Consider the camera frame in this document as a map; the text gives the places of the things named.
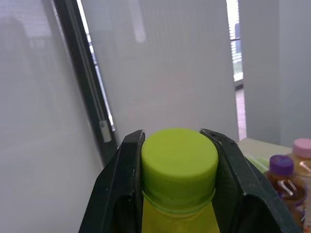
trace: white wall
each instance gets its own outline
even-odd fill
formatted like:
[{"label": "white wall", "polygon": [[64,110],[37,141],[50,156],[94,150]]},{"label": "white wall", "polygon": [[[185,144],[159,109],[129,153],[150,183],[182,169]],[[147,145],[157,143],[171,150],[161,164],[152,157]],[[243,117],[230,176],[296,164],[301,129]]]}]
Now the white wall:
[{"label": "white wall", "polygon": [[280,1],[281,143],[311,138],[311,2]]},{"label": "white wall", "polygon": [[119,140],[209,128],[238,140],[225,0],[82,0]]},{"label": "white wall", "polygon": [[247,136],[280,143],[278,0],[239,0]]},{"label": "white wall", "polygon": [[311,2],[240,0],[247,136],[311,138]]},{"label": "white wall", "polygon": [[102,165],[50,1],[0,2],[0,232],[76,233]]}]

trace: bottle neck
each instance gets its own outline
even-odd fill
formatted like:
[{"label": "bottle neck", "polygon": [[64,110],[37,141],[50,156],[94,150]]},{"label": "bottle neck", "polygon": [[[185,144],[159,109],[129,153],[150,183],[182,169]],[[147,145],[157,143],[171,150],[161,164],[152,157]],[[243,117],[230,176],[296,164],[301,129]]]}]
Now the bottle neck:
[{"label": "bottle neck", "polygon": [[157,203],[155,200],[153,200],[151,197],[149,197],[144,191],[143,195],[145,199],[161,214],[167,215],[167,216],[175,216],[175,217],[190,217],[195,216],[198,213],[200,213],[208,204],[210,204],[211,200],[207,200],[205,202],[202,202],[200,205],[192,208],[178,208],[178,207],[169,207],[164,206],[159,203]]}]

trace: yellow bottle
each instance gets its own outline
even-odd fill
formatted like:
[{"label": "yellow bottle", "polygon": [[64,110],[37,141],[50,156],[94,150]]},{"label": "yellow bottle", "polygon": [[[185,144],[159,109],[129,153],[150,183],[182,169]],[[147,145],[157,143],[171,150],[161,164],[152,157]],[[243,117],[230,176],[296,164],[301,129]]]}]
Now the yellow bottle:
[{"label": "yellow bottle", "polygon": [[167,129],[141,150],[142,233],[219,233],[211,199],[218,154],[202,134]]}]

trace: pink bottle cap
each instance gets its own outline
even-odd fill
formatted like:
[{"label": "pink bottle cap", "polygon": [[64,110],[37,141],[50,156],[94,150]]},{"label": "pink bottle cap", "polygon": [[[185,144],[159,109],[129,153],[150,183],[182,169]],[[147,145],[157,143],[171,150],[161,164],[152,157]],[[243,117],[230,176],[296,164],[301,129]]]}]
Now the pink bottle cap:
[{"label": "pink bottle cap", "polygon": [[311,139],[296,139],[294,141],[293,154],[300,158],[311,159]]}]

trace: bottle label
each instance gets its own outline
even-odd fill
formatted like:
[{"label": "bottle label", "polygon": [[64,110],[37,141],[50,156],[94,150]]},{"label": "bottle label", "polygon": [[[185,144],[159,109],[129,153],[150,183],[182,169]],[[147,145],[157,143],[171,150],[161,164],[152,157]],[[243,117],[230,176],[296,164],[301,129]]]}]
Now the bottle label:
[{"label": "bottle label", "polygon": [[296,223],[303,230],[304,223],[305,223],[305,215],[306,215],[306,197],[304,197],[302,200],[298,201],[297,203],[293,204],[291,201],[286,201],[284,199],[284,196],[285,196],[284,194],[278,192],[278,195],[283,200],[283,202],[285,203],[289,211],[291,212],[292,217],[294,218]]}]

